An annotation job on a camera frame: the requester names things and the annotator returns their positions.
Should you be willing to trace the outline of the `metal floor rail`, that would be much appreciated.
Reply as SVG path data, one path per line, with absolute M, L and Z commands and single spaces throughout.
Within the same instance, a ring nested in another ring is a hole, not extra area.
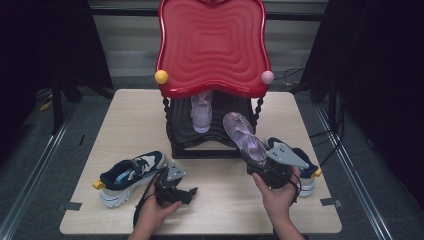
M 377 238 L 379 240 L 394 240 L 385 220 L 359 176 L 350 155 L 342 144 L 342 138 L 330 127 L 329 115 L 321 105 L 316 107 L 316 111 Z
M 15 234 L 15 231 L 29 206 L 41 178 L 50 164 L 56 149 L 60 145 L 64 134 L 66 133 L 69 121 L 72 119 L 77 106 L 77 103 L 71 103 L 63 119 L 60 120 L 58 124 L 54 125 L 54 131 L 52 132 L 42 154 L 39 156 L 37 164 L 34 166 L 31 174 L 27 178 L 25 185 L 19 192 L 14 204 L 5 215 L 4 221 L 0 224 L 0 240 L 11 240 Z

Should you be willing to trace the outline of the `dark metal stand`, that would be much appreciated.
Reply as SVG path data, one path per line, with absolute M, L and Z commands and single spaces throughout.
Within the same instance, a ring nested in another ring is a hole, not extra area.
M 52 104 L 54 115 L 52 134 L 55 135 L 59 132 L 63 124 L 62 91 L 60 86 L 60 77 L 58 75 L 55 75 L 52 78 Z

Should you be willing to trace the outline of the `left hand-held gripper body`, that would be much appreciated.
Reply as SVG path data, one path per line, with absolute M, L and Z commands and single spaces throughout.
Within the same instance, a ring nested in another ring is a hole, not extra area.
M 185 176 L 185 172 L 175 163 L 167 164 L 159 173 L 155 182 L 156 201 L 159 205 L 175 203 L 186 198 L 183 190 L 177 185 Z

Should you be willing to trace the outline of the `person's right hand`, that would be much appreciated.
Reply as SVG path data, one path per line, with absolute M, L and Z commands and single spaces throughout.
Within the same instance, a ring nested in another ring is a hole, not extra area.
M 262 194 L 263 205 L 267 215 L 274 227 L 291 222 L 289 208 L 298 192 L 297 182 L 300 174 L 300 170 L 297 167 L 293 167 L 292 170 L 293 173 L 290 178 L 292 183 L 277 189 L 269 188 L 257 173 L 252 174 L 255 184 Z

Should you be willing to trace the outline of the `lilac sneaker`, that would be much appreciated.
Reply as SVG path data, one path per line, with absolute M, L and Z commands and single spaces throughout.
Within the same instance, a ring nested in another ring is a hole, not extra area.
M 266 147 L 255 136 L 247 118 L 239 112 L 230 112 L 223 117 L 223 127 L 237 145 L 246 162 L 262 162 L 266 159 Z
M 206 91 L 191 97 L 192 125 L 197 133 L 206 133 L 210 129 L 212 122 L 212 99 L 212 91 Z

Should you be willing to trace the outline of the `navy and white sneaker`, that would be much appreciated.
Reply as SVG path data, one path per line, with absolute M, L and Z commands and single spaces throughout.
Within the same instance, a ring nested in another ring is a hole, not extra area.
M 93 182 L 93 187 L 100 191 L 103 205 L 115 208 L 126 202 L 136 187 L 147 184 L 166 163 L 166 156 L 161 151 L 122 160 L 101 173 L 100 179 Z
M 284 142 L 275 138 L 275 137 L 270 137 L 266 140 L 266 143 L 269 147 L 271 144 L 284 143 Z M 317 165 L 313 164 L 309 157 L 308 157 L 308 160 L 309 160 L 309 163 L 310 163 L 310 168 L 306 169 L 306 170 L 300 170 L 300 181 L 298 183 L 298 187 L 300 188 L 300 196 L 301 197 L 308 197 L 314 192 L 315 186 L 316 186 L 315 178 L 319 177 L 322 174 L 321 168 L 318 167 Z

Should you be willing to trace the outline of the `red and black shoe rack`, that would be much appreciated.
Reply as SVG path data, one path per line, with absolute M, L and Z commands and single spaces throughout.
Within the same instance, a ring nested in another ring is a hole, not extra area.
M 175 158 L 237 158 L 223 116 L 240 112 L 255 126 L 274 80 L 265 47 L 261 0 L 161 0 L 155 80 Z M 212 122 L 197 133 L 191 97 L 212 91 Z

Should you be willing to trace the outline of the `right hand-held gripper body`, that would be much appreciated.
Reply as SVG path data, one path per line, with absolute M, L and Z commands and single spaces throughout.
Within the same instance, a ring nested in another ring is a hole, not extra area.
M 268 185 L 271 188 L 285 186 L 291 179 L 292 167 L 300 170 L 310 168 L 308 157 L 301 149 L 291 148 L 284 143 L 271 144 L 266 157 L 269 160 L 266 174 L 270 178 Z

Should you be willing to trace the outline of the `person's left hand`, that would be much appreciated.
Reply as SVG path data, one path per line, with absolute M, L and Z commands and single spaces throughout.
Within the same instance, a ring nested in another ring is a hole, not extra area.
M 181 205 L 182 202 L 177 201 L 167 207 L 161 207 L 156 200 L 155 187 L 151 186 L 140 210 L 134 232 L 137 235 L 152 235 Z

